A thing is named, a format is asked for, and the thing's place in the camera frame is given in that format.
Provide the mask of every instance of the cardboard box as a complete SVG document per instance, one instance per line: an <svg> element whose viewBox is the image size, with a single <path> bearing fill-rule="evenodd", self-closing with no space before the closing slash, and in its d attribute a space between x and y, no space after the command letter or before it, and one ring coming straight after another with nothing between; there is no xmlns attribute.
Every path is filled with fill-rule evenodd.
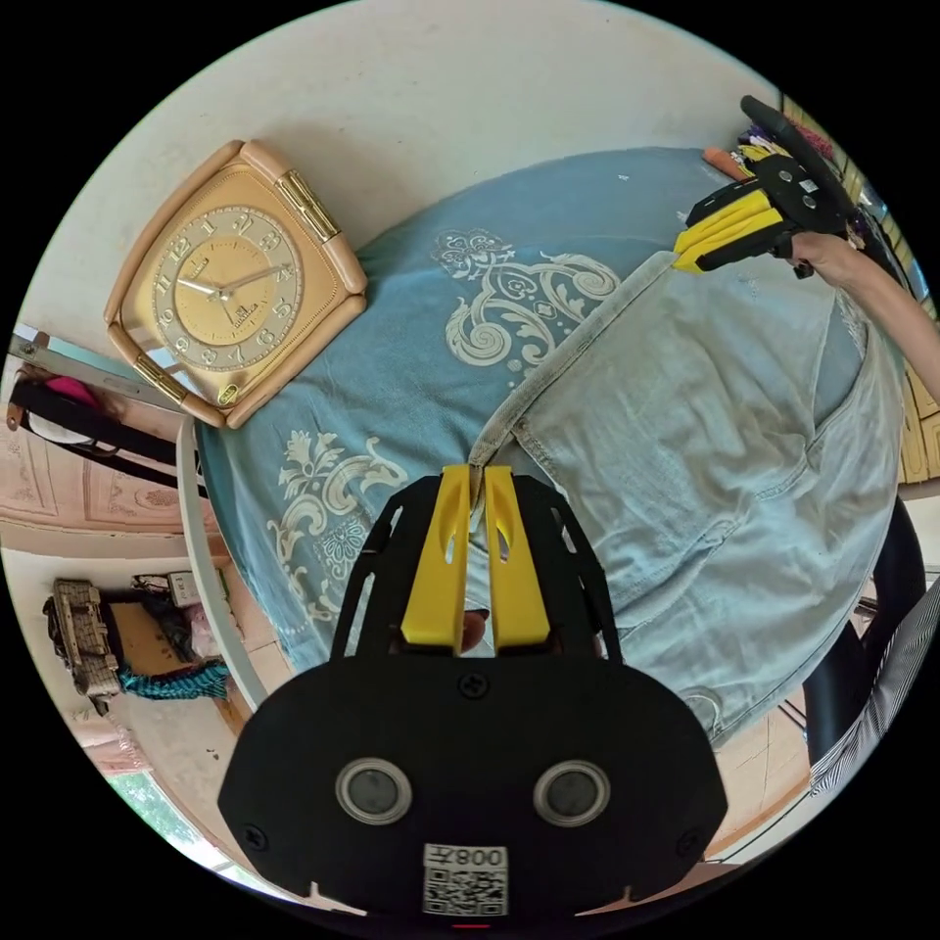
<svg viewBox="0 0 940 940"><path fill-rule="evenodd" d="M142 604L111 604L124 662L139 676L163 676L188 666Z"/></svg>

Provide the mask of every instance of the clock hand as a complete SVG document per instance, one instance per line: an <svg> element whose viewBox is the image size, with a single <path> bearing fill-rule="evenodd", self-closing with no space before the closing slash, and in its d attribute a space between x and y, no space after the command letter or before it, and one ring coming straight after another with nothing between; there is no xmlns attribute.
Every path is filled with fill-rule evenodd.
<svg viewBox="0 0 940 940"><path fill-rule="evenodd" d="M232 281L231 284L226 284L224 287L220 287L215 292L215 295L219 300L231 300L232 294L238 290L238 288L244 287L246 284L251 284L253 281L260 281L262 277L267 277L269 274L275 274L277 271L283 269L284 265L278 264L275 267L266 268L264 271L256 271L254 274L248 274L245 277L239 278L237 281Z"/></svg>
<svg viewBox="0 0 940 940"><path fill-rule="evenodd" d="M176 283L181 284L183 287L188 287L191 290L199 291L200 294L206 294L208 297L219 293L217 287L213 287L210 284L200 284L199 281L187 281L183 277L177 278Z"/></svg>

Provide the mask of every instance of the human hand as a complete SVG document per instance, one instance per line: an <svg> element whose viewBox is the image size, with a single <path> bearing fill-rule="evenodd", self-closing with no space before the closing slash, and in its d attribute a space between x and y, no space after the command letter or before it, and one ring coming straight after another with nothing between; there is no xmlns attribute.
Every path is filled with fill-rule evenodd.
<svg viewBox="0 0 940 940"><path fill-rule="evenodd" d="M871 262L844 238L800 232L793 236L791 264L805 261L830 287L845 288L852 284Z"/></svg>

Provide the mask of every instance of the light blue denim shirt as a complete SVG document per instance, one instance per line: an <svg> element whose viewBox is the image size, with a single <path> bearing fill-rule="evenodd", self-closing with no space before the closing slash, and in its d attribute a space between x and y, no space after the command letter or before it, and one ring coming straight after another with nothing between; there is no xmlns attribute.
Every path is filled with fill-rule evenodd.
<svg viewBox="0 0 940 940"><path fill-rule="evenodd" d="M900 372L820 278L766 256L707 275L652 257L493 416L470 456L563 492L621 648L720 746L791 693L851 614L898 480ZM820 408L842 310L863 359ZM489 592L482 527L469 592Z"/></svg>

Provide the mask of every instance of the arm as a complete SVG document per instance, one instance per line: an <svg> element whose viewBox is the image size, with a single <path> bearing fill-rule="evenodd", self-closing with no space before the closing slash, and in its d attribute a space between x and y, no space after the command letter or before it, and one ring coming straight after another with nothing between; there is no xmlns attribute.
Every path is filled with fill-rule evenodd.
<svg viewBox="0 0 940 940"><path fill-rule="evenodd" d="M940 330L917 301L870 258L834 235L793 237L793 259L808 261L897 343L931 397L940 401Z"/></svg>

